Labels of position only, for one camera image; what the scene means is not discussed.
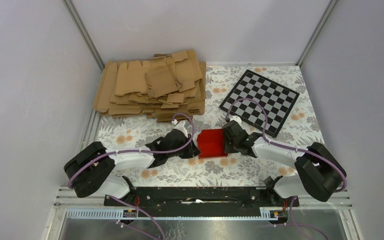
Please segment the red paper box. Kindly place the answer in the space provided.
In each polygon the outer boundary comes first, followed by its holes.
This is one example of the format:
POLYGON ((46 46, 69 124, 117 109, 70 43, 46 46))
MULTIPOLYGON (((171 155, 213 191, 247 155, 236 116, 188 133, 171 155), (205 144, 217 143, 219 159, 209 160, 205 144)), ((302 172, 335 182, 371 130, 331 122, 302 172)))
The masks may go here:
POLYGON ((212 159, 227 157, 225 152, 225 140, 223 130, 203 129, 197 137, 197 147, 200 151, 200 159, 212 159))

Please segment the stack of brown cardboard blanks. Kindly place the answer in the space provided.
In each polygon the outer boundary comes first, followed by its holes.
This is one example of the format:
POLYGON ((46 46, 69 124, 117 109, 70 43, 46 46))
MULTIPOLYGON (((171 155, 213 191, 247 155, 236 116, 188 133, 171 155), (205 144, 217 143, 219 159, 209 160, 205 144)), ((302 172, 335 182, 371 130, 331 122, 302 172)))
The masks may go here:
POLYGON ((177 112, 202 115, 205 101, 206 62, 184 49, 148 60, 108 61, 92 108, 112 118, 145 115, 167 122, 177 112))

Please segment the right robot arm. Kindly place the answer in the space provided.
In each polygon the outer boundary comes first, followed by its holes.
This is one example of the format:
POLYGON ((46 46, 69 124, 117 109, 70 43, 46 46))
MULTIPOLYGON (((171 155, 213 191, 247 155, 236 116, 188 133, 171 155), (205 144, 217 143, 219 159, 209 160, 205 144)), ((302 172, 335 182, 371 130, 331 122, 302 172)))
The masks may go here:
POLYGON ((222 132, 227 153, 276 161, 297 171, 293 176, 266 181, 269 188, 266 198, 273 206, 281 205, 289 197, 303 195, 327 202, 333 193, 346 188, 346 171, 319 142, 301 148, 270 140, 262 133, 247 133, 235 120, 228 121, 222 132))

